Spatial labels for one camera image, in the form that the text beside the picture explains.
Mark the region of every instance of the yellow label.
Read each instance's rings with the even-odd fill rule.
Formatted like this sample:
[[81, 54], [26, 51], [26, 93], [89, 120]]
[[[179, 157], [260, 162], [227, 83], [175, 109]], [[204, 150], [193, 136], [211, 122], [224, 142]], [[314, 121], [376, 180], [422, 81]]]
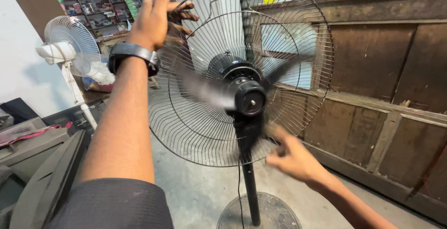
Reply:
[[269, 4], [273, 2], [276, 2], [276, 0], [262, 0], [262, 4]]

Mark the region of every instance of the power cord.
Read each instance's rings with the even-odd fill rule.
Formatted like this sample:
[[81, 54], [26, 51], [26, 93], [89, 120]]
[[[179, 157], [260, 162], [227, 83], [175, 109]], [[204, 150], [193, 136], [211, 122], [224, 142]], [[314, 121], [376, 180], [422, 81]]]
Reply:
[[[239, 153], [239, 160], [242, 163], [241, 153]], [[242, 229], [245, 229], [245, 227], [244, 227], [244, 215], [242, 213], [242, 201], [240, 200], [240, 192], [239, 192], [239, 187], [240, 187], [240, 165], [238, 165], [237, 168], [239, 170], [239, 181], [237, 183], [237, 194], [239, 196], [240, 220], [242, 221]]]

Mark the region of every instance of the black pedestal fan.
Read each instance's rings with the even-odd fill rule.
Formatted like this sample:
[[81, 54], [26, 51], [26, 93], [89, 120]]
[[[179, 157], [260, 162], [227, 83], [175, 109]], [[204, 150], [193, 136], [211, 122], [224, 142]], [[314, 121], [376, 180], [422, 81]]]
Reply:
[[161, 87], [149, 93], [151, 130], [176, 155], [201, 165], [242, 166], [247, 196], [218, 228], [299, 228], [280, 199], [257, 193], [253, 162], [277, 142], [264, 126], [299, 135], [320, 108], [332, 76], [332, 36], [312, 0], [184, 0], [199, 21], [184, 42], [159, 50]]

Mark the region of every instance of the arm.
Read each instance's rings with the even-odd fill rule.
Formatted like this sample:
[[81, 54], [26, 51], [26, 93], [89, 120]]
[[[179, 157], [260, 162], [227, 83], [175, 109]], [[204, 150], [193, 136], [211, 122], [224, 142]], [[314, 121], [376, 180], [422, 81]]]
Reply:
[[[169, 0], [145, 0], [128, 42], [151, 51], [164, 42]], [[83, 164], [82, 181], [131, 178], [154, 183], [149, 133], [148, 70], [136, 57], [122, 62], [110, 102]]]
[[266, 128], [272, 138], [281, 142], [287, 155], [279, 157], [278, 150], [267, 156], [269, 165], [306, 183], [325, 197], [349, 221], [354, 228], [384, 229], [396, 228], [381, 215], [354, 195], [335, 176], [330, 174], [303, 146], [301, 141], [288, 134], [281, 126], [272, 124]]

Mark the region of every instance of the hand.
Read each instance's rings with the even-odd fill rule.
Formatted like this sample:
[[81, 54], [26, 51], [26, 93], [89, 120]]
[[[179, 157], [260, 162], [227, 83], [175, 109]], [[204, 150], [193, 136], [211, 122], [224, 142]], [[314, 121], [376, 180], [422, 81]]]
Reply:
[[265, 127], [265, 132], [282, 144], [267, 156], [267, 164], [306, 183], [313, 189], [339, 182], [310, 154], [298, 138], [288, 134], [281, 126], [272, 123]]
[[[163, 45], [169, 28], [174, 28], [183, 34], [191, 34], [191, 30], [180, 25], [168, 24], [167, 12], [173, 11], [178, 5], [179, 3], [170, 3], [169, 0], [155, 0], [155, 2], [153, 0], [144, 0], [137, 20], [132, 25], [131, 34], [127, 42], [156, 51]], [[197, 21], [198, 16], [186, 11], [186, 9], [192, 8], [194, 8], [194, 3], [183, 3], [180, 8], [171, 14], [171, 17], [178, 20]]]

